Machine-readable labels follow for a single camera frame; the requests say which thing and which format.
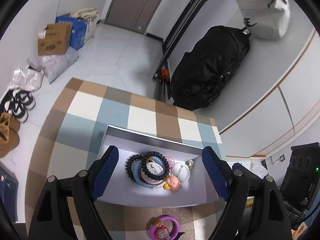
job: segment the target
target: dark blue box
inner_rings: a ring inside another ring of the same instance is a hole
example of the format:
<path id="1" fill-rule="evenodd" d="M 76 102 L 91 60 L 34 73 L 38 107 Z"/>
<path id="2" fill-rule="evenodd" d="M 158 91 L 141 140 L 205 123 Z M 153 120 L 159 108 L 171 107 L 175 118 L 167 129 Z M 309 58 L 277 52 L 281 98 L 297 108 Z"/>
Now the dark blue box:
<path id="1" fill-rule="evenodd" d="M 76 50 L 83 47 L 85 32 L 87 25 L 83 22 L 77 22 L 77 18 L 59 16 L 56 17 L 56 23 L 72 23 L 71 35 L 70 35 L 70 46 Z"/>
<path id="2" fill-rule="evenodd" d="M 0 166 L 0 196 L 12 223 L 17 218 L 18 181 Z"/>

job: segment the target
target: black bag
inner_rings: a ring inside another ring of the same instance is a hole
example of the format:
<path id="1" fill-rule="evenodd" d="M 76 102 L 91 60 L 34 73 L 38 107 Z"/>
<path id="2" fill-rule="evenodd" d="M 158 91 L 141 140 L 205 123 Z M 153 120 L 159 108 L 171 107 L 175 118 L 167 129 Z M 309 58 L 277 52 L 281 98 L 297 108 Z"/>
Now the black bag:
<path id="1" fill-rule="evenodd" d="M 220 95 L 250 49 L 250 34 L 244 34 L 244 29 L 211 27 L 183 55 L 170 83 L 174 105 L 195 110 L 207 107 Z"/>

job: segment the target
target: brown shoe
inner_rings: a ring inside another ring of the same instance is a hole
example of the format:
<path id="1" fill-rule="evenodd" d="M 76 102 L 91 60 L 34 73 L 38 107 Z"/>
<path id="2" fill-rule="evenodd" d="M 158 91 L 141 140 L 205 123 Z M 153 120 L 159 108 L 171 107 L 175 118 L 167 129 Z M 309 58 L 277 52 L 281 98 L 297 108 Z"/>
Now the brown shoe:
<path id="1" fill-rule="evenodd" d="M 12 114 L 9 113 L 0 114 L 0 124 L 9 127 L 15 132 L 18 132 L 20 129 L 20 122 L 17 119 L 15 119 L 15 117 Z"/>
<path id="2" fill-rule="evenodd" d="M 7 126 L 0 124 L 0 158 L 19 145 L 19 135 Z"/>

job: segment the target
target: purple ring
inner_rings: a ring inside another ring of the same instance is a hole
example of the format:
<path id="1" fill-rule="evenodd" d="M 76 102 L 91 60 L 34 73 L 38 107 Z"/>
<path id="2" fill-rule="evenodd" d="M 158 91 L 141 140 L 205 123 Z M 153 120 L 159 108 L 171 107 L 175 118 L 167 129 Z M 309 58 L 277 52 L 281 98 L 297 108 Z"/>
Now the purple ring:
<path id="1" fill-rule="evenodd" d="M 171 232 L 169 233 L 169 236 L 170 236 L 169 240 L 173 240 L 173 239 L 175 239 L 177 237 L 177 235 L 179 233 L 179 229 L 180 229 L 179 223 L 175 218 L 173 218 L 172 216 L 167 216 L 167 215 L 157 217 L 157 219 L 156 219 L 156 221 L 161 221 L 161 222 L 163 222 L 165 220 L 171 220 L 172 221 L 173 227 L 172 227 Z M 148 232 L 148 236 L 152 240 L 159 240 L 158 238 L 155 237 L 156 229 L 157 229 L 157 226 L 153 223 L 151 225 L 151 227 L 150 227 L 149 232 Z"/>

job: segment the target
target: white box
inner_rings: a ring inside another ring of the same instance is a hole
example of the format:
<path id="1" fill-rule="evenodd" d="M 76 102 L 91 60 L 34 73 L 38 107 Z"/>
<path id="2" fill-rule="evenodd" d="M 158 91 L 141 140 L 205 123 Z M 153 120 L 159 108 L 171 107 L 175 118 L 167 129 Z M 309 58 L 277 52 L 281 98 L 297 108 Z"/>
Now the white box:
<path id="1" fill-rule="evenodd" d="M 217 201 L 217 193 L 202 163 L 202 149 L 109 125 L 100 147 L 101 158 L 110 145 L 119 149 L 119 161 L 100 201 L 137 207 L 186 207 Z M 142 187 L 129 178 L 125 162 L 133 154 L 157 151 L 178 161 L 193 160 L 190 179 L 173 193 Z"/>

